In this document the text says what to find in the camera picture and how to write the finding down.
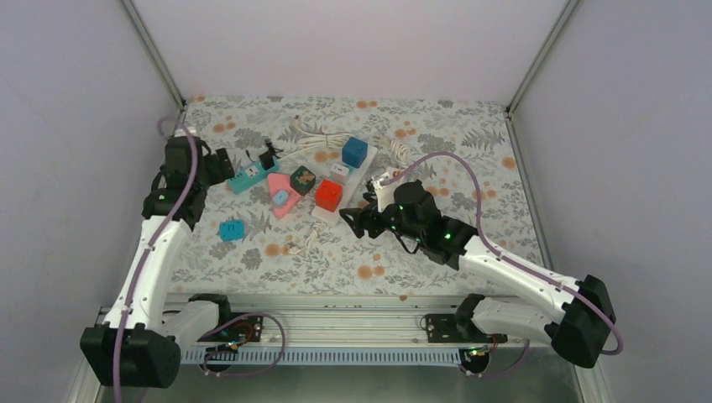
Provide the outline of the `red cube socket adapter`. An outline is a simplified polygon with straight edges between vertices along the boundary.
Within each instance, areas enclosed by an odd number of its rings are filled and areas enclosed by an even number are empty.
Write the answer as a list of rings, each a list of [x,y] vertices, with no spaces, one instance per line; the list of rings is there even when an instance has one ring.
[[[328,212],[335,212],[342,199],[342,185],[328,179],[322,180],[315,193],[316,206]]]

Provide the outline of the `white multicolour power strip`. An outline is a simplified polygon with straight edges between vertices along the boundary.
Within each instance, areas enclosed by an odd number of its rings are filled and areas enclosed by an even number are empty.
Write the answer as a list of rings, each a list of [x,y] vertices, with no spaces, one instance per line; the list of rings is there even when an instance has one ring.
[[[313,169],[317,176],[314,189],[315,206],[311,214],[328,226],[335,226],[341,220],[339,210],[348,207],[360,185],[366,182],[366,174],[379,149],[367,148],[367,154],[360,167],[351,167],[341,161],[341,154],[334,160],[325,160]]]

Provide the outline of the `white cube adapter with cord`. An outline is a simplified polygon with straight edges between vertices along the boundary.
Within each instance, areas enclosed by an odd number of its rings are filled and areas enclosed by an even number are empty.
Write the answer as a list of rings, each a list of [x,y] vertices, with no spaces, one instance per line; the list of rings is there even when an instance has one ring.
[[[391,184],[391,183],[397,183],[401,175],[403,173],[403,170],[395,168],[395,167],[388,167],[385,169],[385,172],[380,174],[377,177],[377,182],[380,183],[382,186],[385,186],[386,184]]]

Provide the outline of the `black power adapter with cord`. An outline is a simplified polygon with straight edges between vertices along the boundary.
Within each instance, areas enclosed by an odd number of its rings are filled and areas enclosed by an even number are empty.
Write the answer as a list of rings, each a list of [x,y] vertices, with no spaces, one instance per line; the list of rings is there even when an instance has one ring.
[[[251,162],[257,164],[263,170],[269,170],[275,166],[276,161],[280,158],[280,154],[283,153],[284,150],[275,147],[270,139],[264,141],[264,146],[266,147],[266,151],[260,154],[256,160],[252,158],[248,150],[245,151],[245,154]]]

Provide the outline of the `dark green cube adapter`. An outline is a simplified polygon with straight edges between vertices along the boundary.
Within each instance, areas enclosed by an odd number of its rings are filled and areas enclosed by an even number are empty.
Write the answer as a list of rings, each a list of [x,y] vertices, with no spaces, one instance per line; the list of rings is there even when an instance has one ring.
[[[304,196],[314,187],[316,179],[317,176],[314,172],[304,165],[300,165],[290,175],[290,186],[297,194]]]

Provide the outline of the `cyan small socket adapter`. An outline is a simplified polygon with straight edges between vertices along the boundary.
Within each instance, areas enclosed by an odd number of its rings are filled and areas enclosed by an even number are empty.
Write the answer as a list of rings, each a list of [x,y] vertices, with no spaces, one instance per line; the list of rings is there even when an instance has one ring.
[[[228,220],[219,225],[218,236],[223,242],[241,240],[244,235],[245,226],[242,220]]]

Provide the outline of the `blue cube socket adapter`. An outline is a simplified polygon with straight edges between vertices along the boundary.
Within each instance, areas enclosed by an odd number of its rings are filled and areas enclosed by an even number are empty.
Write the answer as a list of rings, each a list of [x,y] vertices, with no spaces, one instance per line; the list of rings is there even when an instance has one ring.
[[[361,139],[349,137],[342,147],[342,162],[353,168],[360,168],[369,151],[369,145]]]

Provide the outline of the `light blue small adapter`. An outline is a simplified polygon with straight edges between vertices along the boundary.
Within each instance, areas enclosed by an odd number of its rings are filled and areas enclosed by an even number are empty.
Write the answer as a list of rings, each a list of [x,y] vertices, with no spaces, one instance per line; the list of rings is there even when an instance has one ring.
[[[282,208],[289,200],[289,192],[279,190],[272,196],[272,203],[275,208]]]

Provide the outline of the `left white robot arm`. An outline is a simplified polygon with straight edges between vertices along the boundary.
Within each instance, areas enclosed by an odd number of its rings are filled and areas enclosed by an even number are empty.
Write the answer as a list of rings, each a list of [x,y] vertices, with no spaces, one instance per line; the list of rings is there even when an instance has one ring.
[[[180,254],[199,222],[207,191],[234,175],[224,148],[198,137],[174,137],[144,199],[141,235],[126,280],[102,321],[84,330],[80,348],[103,386],[173,384],[184,350],[205,334],[226,338],[233,316],[226,296],[195,295],[166,316],[165,301]]]

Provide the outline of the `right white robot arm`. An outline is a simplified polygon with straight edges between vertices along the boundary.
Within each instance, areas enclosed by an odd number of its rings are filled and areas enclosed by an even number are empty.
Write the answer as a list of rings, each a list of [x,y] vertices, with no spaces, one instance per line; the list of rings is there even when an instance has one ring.
[[[601,279],[578,280],[526,261],[492,244],[475,226],[448,217],[420,181],[399,186],[369,184],[369,204],[344,208],[341,218],[357,238],[392,233],[432,262],[475,274],[509,289],[518,303],[469,295],[458,307],[454,328],[466,342],[483,334],[517,336],[550,345],[571,364],[593,368],[606,355],[615,311]]]

